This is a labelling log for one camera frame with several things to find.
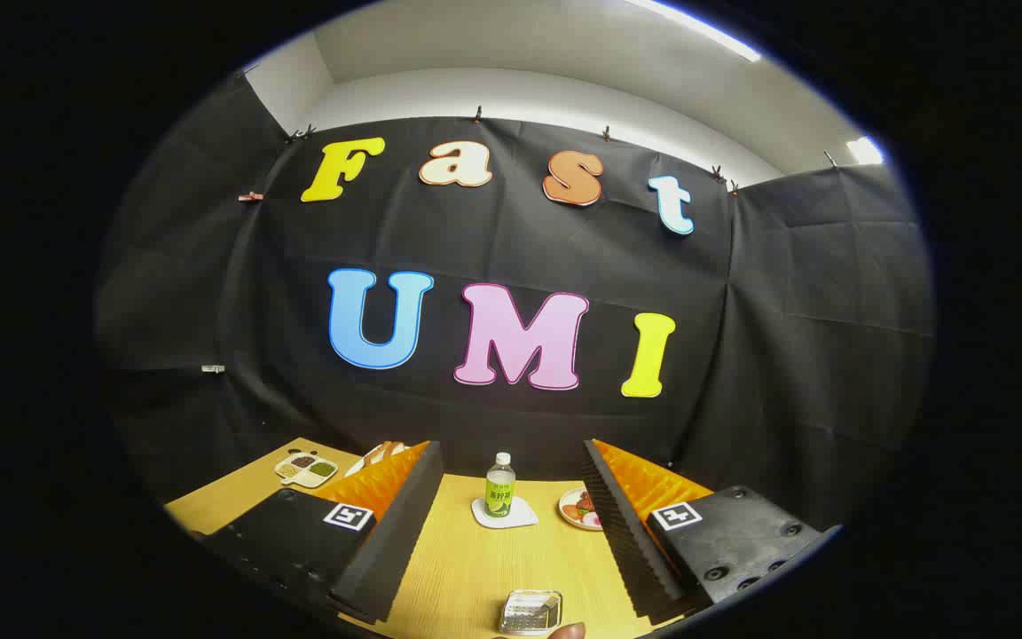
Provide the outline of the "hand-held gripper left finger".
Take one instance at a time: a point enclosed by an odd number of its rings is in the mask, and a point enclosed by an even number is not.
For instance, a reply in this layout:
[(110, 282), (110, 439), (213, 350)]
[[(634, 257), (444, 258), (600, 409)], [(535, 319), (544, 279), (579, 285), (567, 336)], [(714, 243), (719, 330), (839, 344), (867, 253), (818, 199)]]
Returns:
[(204, 546), (306, 611), (386, 621), (443, 474), (442, 444), (421, 442), (315, 493), (280, 489)]

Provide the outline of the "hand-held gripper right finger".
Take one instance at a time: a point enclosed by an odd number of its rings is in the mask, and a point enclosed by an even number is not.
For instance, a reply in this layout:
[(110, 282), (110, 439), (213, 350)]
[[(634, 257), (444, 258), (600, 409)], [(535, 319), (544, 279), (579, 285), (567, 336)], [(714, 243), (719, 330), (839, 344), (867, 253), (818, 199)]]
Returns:
[(805, 563), (818, 530), (745, 485), (713, 491), (596, 439), (580, 477), (636, 615), (711, 617)]

